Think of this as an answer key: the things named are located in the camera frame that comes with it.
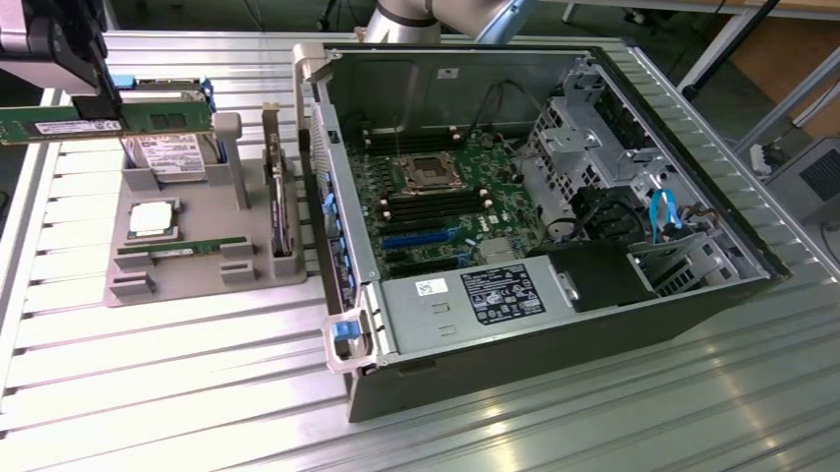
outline wire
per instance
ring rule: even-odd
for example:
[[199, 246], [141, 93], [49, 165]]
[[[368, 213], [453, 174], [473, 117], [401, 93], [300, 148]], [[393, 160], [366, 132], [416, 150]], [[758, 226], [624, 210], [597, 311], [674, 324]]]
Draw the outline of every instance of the wire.
[[465, 136], [464, 143], [469, 141], [471, 136], [473, 135], [473, 132], [476, 131], [476, 128], [479, 127], [479, 122], [483, 118], [483, 113], [485, 112], [485, 107], [488, 106], [491, 97], [495, 94], [495, 90], [499, 90], [499, 95], [500, 95], [499, 101], [497, 101], [497, 109], [495, 110], [495, 118], [496, 118], [496, 115], [499, 115], [499, 111], [501, 110], [501, 102], [504, 98], [504, 86], [512, 86], [515, 89], [517, 89], [520, 93], [523, 93], [523, 95], [525, 95], [529, 98], [532, 104], [537, 108], [537, 112], [543, 112], [543, 106], [540, 105], [540, 100], [537, 100], [533, 93], [525, 90], [525, 88], [517, 81], [513, 81], [512, 79], [505, 79], [503, 81], [493, 82], [488, 86], [488, 90], [485, 90], [485, 97], [483, 98], [483, 104], [479, 107], [476, 117], [473, 118], [473, 122], [471, 123], [471, 127], [468, 128], [468, 132], [464, 135]]
[[361, 23], [358, 22], [358, 17], [356, 16], [356, 11], [353, 10], [353, 0], [346, 0], [346, 7], [350, 10], [350, 16], [353, 17], [354, 26], [361, 27]]
[[624, 202], [619, 201], [619, 200], [611, 200], [608, 202], [608, 204], [613, 205], [615, 207], [621, 208], [628, 213], [628, 215], [633, 218], [633, 220], [636, 221], [636, 225], [640, 228], [640, 232], [643, 233], [643, 239], [645, 239], [645, 241], [647, 241], [648, 240], [648, 233], [645, 232], [645, 222], [643, 221], [643, 217], [636, 212], [633, 207], [629, 206], [628, 204], [625, 204]]
[[826, 245], [826, 251], [831, 255], [832, 259], [835, 260], [835, 263], [840, 266], [840, 259], [838, 259], [838, 255], [835, 254], [834, 250], [831, 249], [831, 246], [828, 245], [828, 238], [826, 237], [826, 228], [827, 228], [827, 226], [828, 225], [826, 224], [826, 222], [819, 223], [819, 235], [823, 238], [823, 244]]
[[[728, 0], [722, 0], [722, 3], [719, 4], [719, 8], [715, 9], [715, 12], [712, 13], [712, 16], [715, 16], [718, 13], [722, 12], [722, 8], [724, 7], [727, 1]], [[707, 24], [707, 27], [704, 28], [704, 31], [700, 32], [700, 36], [702, 37], [703, 37], [703, 34], [707, 32], [708, 29], [710, 29], [710, 25]], [[674, 74], [674, 71], [676, 70], [678, 66], [680, 65], [680, 62], [683, 62], [683, 58], [686, 57], [686, 54], [688, 53], [691, 48], [692, 48], [691, 44], [688, 44], [683, 48], [683, 52], [680, 52], [680, 54], [678, 55], [678, 58], [674, 60], [674, 63], [671, 64], [671, 67], [668, 68], [668, 72], [666, 73], [667, 77], [671, 77], [671, 74]]]
[[249, 16], [252, 17], [252, 20], [254, 21], [254, 24], [257, 25], [258, 30], [262, 32], [266, 32], [266, 27], [264, 26], [264, 22], [258, 18], [257, 13], [254, 13], [254, 8], [252, 7], [252, 3], [249, 2], [249, 0], [242, 0], [242, 4], [246, 6], [246, 10], [249, 10]]

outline hard drive label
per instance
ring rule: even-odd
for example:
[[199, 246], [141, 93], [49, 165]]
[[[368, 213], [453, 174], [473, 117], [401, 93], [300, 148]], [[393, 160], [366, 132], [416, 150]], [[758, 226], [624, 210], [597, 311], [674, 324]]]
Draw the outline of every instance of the hard drive label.
[[134, 139], [155, 174], [203, 172], [205, 161], [195, 135], [138, 136]]

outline white label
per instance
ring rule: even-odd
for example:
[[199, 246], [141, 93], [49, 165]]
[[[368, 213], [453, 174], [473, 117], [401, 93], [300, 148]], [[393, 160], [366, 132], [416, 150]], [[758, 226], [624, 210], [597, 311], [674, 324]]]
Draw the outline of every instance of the white label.
[[440, 79], [459, 79], [459, 69], [438, 69], [437, 77]]
[[149, 236], [158, 236], [159, 234], [163, 234], [165, 231], [163, 229], [153, 229], [150, 231], [134, 231], [134, 235], [138, 238], [146, 238]]
[[122, 130], [122, 126], [115, 120], [51, 121], [47, 123], [37, 123], [37, 128], [39, 128], [39, 132], [43, 135], [66, 135], [69, 133]]
[[135, 139], [155, 174], [205, 171], [195, 135], [153, 135]]
[[191, 256], [193, 249], [173, 249], [170, 251], [154, 251], [149, 253], [153, 259], [177, 258], [181, 256]]
[[436, 278], [433, 280], [424, 280], [417, 282], [418, 295], [425, 297], [426, 295], [434, 295], [436, 293], [445, 293], [449, 291], [445, 278]]

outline aluminum extrusion table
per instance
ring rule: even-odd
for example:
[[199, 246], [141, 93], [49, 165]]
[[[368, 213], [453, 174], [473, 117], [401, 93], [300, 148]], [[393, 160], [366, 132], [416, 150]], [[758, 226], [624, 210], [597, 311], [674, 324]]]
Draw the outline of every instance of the aluminum extrusion table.
[[[261, 156], [261, 105], [280, 102], [297, 155], [290, 48], [306, 40], [352, 39], [117, 32], [111, 69], [213, 79], [219, 109], [244, 115], [244, 158]], [[352, 425], [314, 250], [302, 285], [109, 309], [122, 153], [114, 141], [31, 146], [0, 243], [0, 470], [840, 468], [836, 267], [639, 49], [528, 41], [607, 50], [794, 280], [674, 341]], [[63, 100], [49, 90], [43, 104]]]

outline blue clip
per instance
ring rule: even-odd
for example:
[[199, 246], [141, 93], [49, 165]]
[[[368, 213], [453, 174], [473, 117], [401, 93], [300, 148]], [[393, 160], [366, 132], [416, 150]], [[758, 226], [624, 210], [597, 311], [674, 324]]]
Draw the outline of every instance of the blue clip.
[[324, 213], [330, 213], [332, 212], [333, 208], [336, 207], [336, 205], [334, 205], [336, 199], [337, 199], [336, 194], [330, 193], [328, 195], [328, 198], [325, 199], [324, 204], [321, 205], [321, 211]]
[[361, 327], [358, 322], [338, 322], [333, 323], [333, 340], [349, 341], [357, 339], [361, 336]]
[[671, 192], [671, 189], [659, 189], [651, 197], [649, 208], [651, 232], [655, 243], [659, 231], [659, 200], [663, 197], [666, 198], [666, 222], [674, 223], [678, 229], [683, 228], [683, 221], [680, 221], [680, 215], [678, 214], [678, 199], [674, 197], [674, 192]]

